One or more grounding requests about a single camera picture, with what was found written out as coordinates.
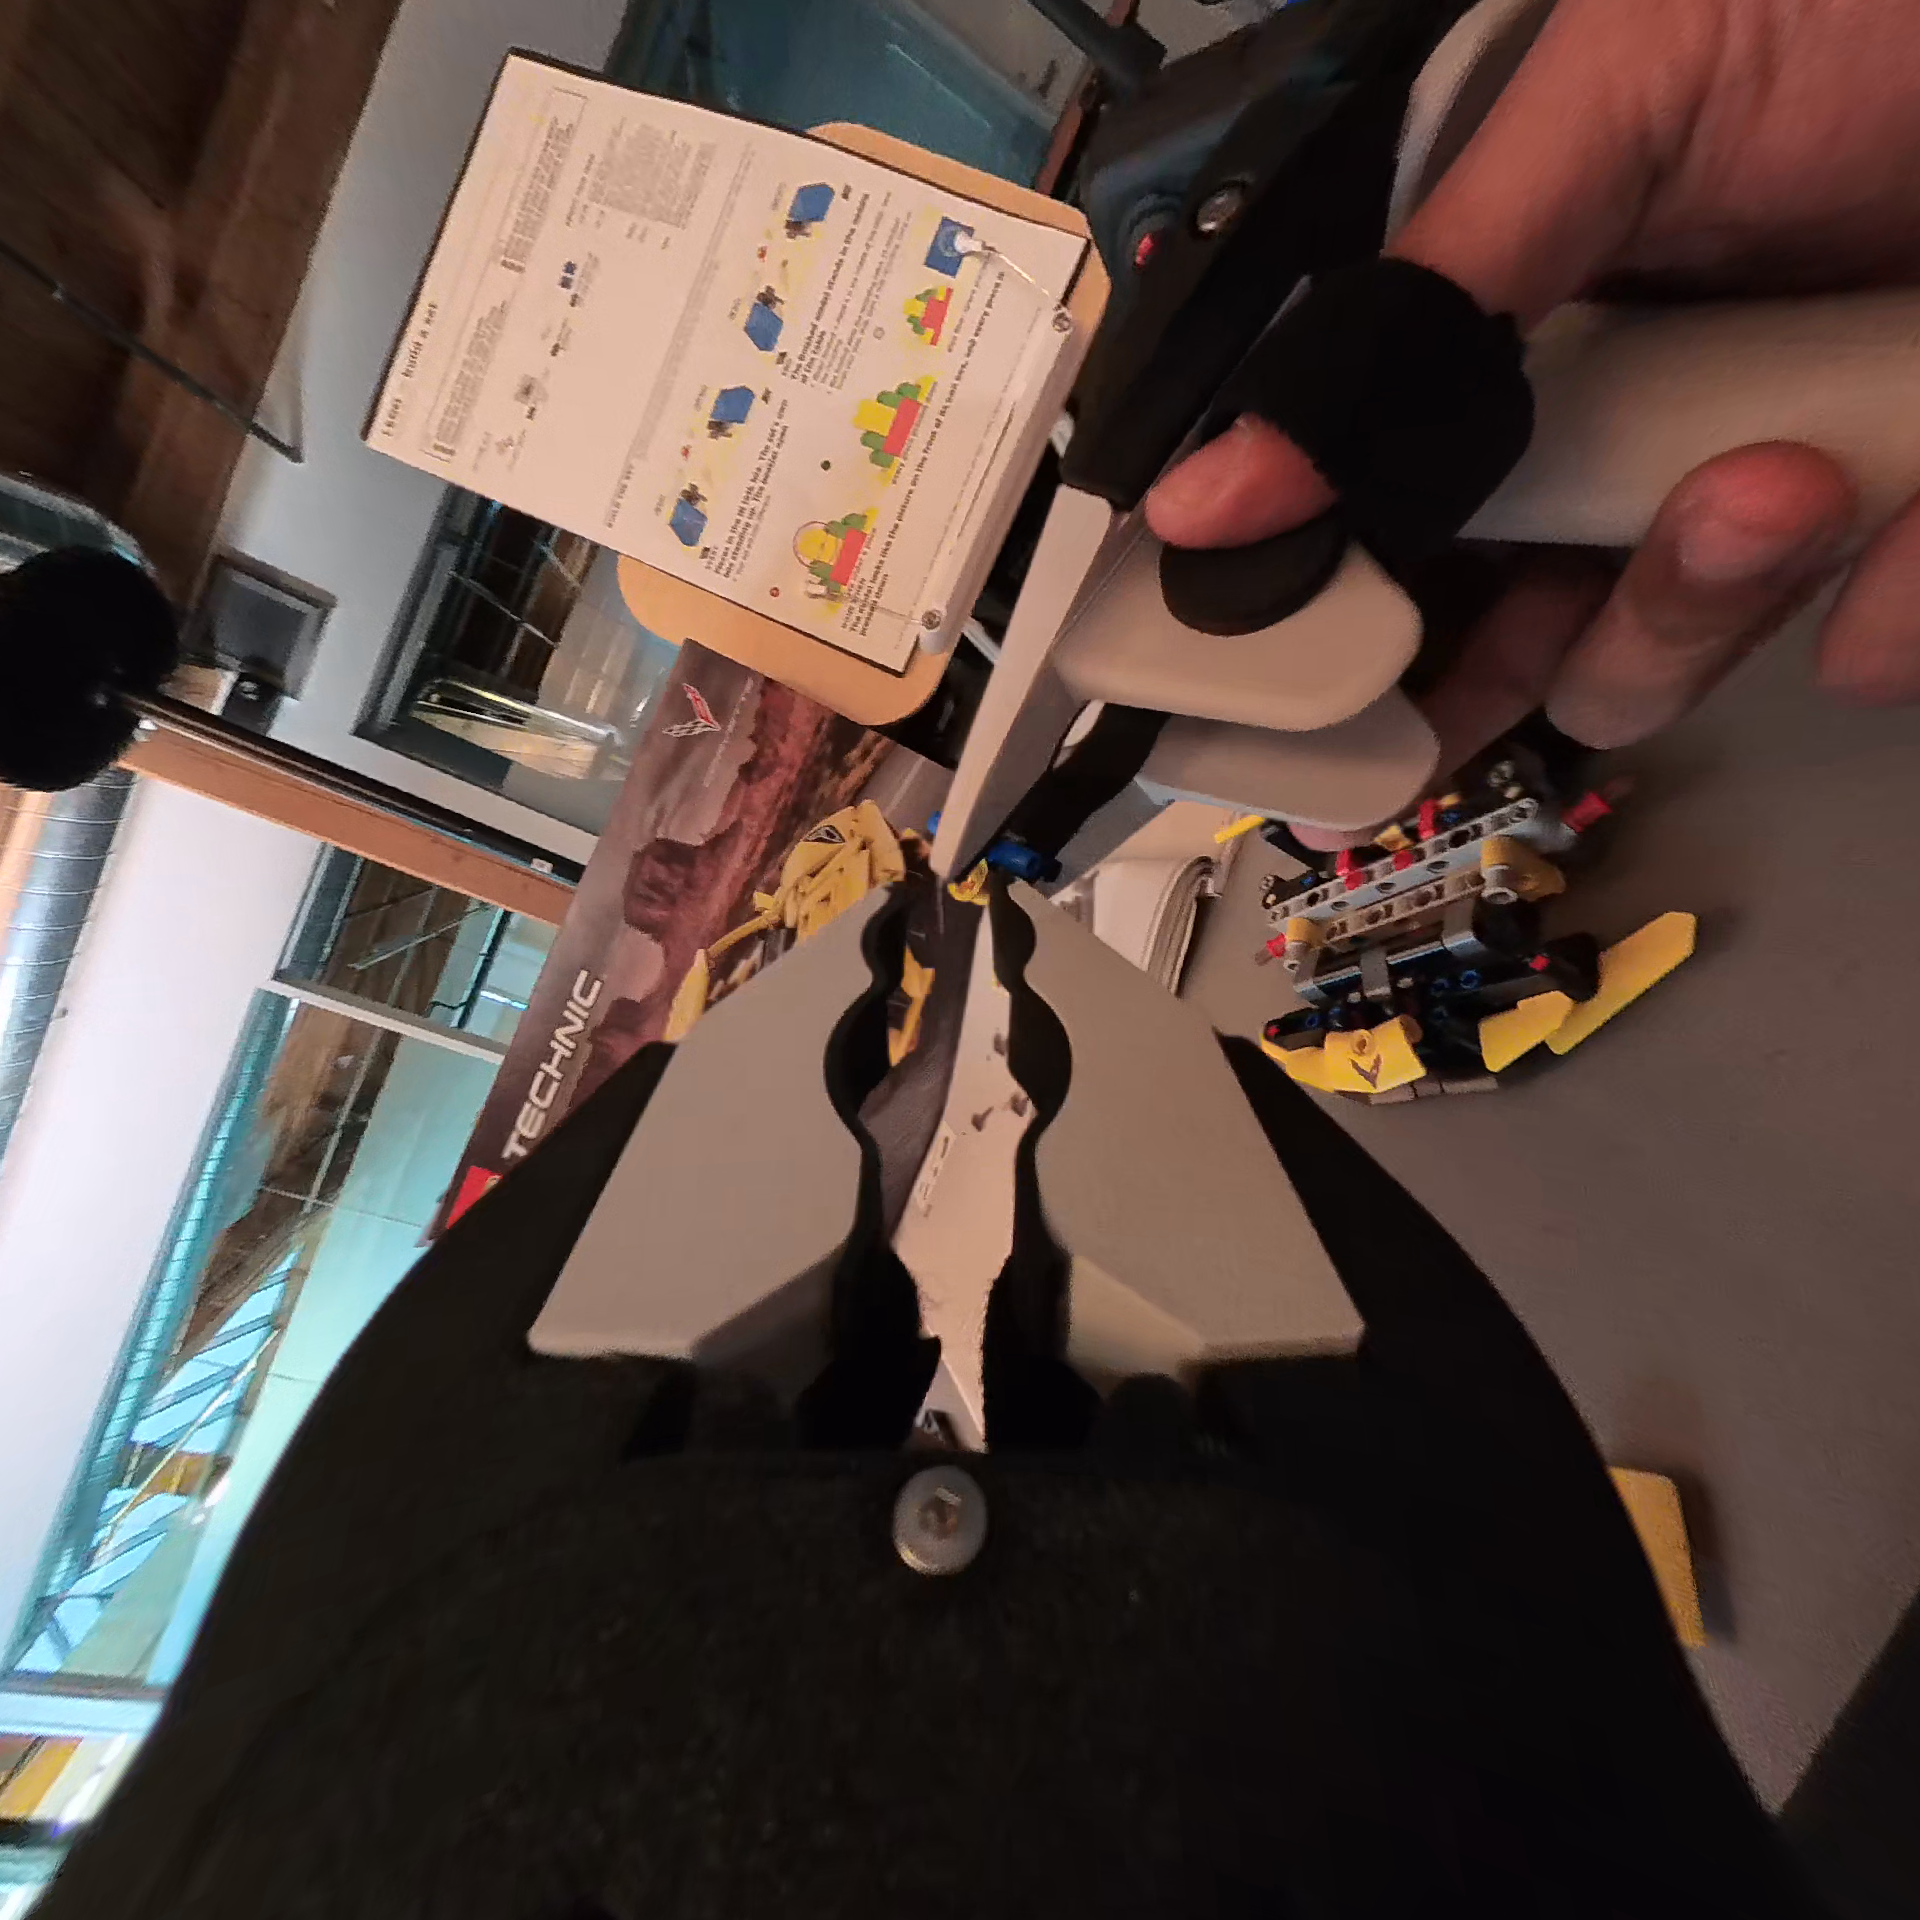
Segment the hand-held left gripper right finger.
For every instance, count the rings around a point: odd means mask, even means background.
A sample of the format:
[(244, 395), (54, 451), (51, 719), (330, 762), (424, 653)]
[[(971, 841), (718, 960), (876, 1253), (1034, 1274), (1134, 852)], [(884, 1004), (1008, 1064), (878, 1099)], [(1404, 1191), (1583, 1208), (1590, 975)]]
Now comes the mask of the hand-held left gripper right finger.
[(994, 901), (1012, 1035), (1064, 1043), (1040, 1224), (1064, 1255), (1064, 1357), (1096, 1388), (1358, 1352), (1360, 1313), (1213, 1027), (1015, 880)]

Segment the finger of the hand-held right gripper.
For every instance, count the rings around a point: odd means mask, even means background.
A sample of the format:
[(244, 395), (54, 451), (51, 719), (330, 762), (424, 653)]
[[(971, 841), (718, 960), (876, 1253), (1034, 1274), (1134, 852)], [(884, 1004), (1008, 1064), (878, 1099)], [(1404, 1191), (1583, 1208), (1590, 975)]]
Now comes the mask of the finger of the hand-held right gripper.
[(1083, 879), (1159, 819), (1166, 803), (1141, 788), (1141, 775), (1166, 725), (1163, 712), (1104, 704), (1046, 771), (1035, 784), (1037, 879)]
[(933, 836), (930, 868), (942, 880), (967, 879), (988, 855), (1087, 707), (1053, 656), (1069, 618), (1139, 536), (1139, 512), (1074, 487), (1056, 492)]

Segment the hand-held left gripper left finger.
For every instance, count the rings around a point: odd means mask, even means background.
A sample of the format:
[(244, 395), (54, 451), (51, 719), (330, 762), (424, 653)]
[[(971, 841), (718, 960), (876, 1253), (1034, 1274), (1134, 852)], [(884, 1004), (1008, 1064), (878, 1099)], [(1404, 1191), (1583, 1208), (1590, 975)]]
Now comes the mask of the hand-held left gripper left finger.
[(911, 895), (886, 884), (674, 1044), (538, 1313), (544, 1357), (934, 1356), (869, 1106), (895, 1073)]

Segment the black yellow lego car chassis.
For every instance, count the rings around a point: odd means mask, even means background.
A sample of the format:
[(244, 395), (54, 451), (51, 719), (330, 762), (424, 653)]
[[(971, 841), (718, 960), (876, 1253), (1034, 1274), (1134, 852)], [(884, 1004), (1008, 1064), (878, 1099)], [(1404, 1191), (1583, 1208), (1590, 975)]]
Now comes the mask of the black yellow lego car chassis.
[(1688, 913), (1611, 945), (1556, 923), (1624, 794), (1533, 719), (1367, 844), (1269, 876), (1259, 957), (1292, 1005), (1261, 1055), (1309, 1093), (1388, 1106), (1498, 1093), (1594, 1041), (1696, 952)]

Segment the lego set box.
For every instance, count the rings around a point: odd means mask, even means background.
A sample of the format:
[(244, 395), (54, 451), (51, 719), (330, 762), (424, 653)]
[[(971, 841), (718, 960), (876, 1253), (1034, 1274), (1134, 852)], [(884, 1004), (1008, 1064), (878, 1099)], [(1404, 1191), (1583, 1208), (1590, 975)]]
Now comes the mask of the lego set box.
[(676, 1001), (710, 1010), (808, 933), (759, 927), (796, 855), (850, 892), (862, 826), (882, 820), (906, 860), (906, 985), (886, 1020), (895, 1060), (864, 1106), (899, 1219), (942, 1113), (981, 916), (928, 874), (951, 784), (958, 703), (933, 721), (864, 729), (694, 642), (678, 649), (608, 826), (535, 978), (525, 1010), (435, 1225), (438, 1237), (637, 1050), (678, 1041)]

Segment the yellow curved lego panel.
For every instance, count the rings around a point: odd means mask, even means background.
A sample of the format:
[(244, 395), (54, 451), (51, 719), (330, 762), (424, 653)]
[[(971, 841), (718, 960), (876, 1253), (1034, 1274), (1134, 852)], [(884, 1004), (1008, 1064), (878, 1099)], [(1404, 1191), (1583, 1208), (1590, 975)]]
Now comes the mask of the yellow curved lego panel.
[(1611, 1467), (1610, 1477), (1647, 1560), (1675, 1640), (1688, 1651), (1704, 1648), (1709, 1629), (1701, 1605), (1688, 1523), (1675, 1481), (1658, 1472), (1624, 1467)]

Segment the person's right hand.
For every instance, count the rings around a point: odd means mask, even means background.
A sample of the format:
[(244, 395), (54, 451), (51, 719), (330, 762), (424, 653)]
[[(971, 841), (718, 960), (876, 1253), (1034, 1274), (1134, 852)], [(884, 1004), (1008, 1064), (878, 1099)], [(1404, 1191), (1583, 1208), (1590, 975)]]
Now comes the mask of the person's right hand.
[[(1579, 300), (1915, 287), (1914, 3), (1556, 5), (1467, 148), (1386, 249), (1487, 315)], [(1442, 771), (1543, 709), (1618, 751), (1699, 707), (1828, 583), (1820, 685), (1918, 691), (1918, 509), (1854, 555), (1823, 451), (1730, 449), (1624, 561), (1536, 552), (1421, 703)]]

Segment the open instruction booklet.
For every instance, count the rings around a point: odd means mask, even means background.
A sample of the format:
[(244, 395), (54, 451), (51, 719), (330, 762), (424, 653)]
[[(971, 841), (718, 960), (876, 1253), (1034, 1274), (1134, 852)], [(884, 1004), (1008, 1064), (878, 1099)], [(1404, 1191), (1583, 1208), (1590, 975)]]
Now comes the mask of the open instruction booklet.
[[(1176, 801), (1143, 826), (1056, 905), (1166, 995), (1183, 981), (1205, 907), (1222, 899), (1240, 836), (1258, 816)], [(1029, 1096), (1008, 1064), (1011, 997), (1002, 987), (991, 922), (982, 905), (944, 1115), (908, 1195), (895, 1253), (919, 1285), (926, 1331), (942, 1344), (919, 1431), (934, 1444), (984, 1448), (981, 1332), (1012, 1248), (1012, 1167), (1030, 1120)]]

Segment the printed instruction sheet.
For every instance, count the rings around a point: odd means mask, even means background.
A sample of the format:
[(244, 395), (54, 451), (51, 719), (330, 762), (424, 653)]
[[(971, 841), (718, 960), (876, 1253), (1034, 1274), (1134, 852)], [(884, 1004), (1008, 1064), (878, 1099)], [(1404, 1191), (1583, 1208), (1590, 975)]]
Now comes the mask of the printed instruction sheet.
[(512, 50), (364, 444), (903, 680), (974, 612), (1090, 269), (997, 176)]

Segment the silver ventilation duct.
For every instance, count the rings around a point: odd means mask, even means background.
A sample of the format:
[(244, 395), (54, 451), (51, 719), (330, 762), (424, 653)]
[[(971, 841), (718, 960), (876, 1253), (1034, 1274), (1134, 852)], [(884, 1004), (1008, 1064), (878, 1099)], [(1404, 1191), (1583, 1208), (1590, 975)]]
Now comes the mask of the silver ventilation duct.
[[(138, 545), (80, 497), (22, 472), (2, 475), (2, 564), (95, 547), (141, 562)], [(63, 1009), (66, 977), (128, 812), (132, 777), (102, 772), (69, 796), (2, 794), (2, 1144), (10, 1146)]]

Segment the black wall box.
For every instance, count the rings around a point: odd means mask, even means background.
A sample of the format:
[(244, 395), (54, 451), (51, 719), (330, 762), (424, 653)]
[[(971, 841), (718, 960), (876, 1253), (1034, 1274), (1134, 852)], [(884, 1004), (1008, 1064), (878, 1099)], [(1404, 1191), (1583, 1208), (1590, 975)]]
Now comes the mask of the black wall box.
[(300, 700), (317, 661), (336, 595), (231, 548), (215, 553), (195, 612), (205, 659)]

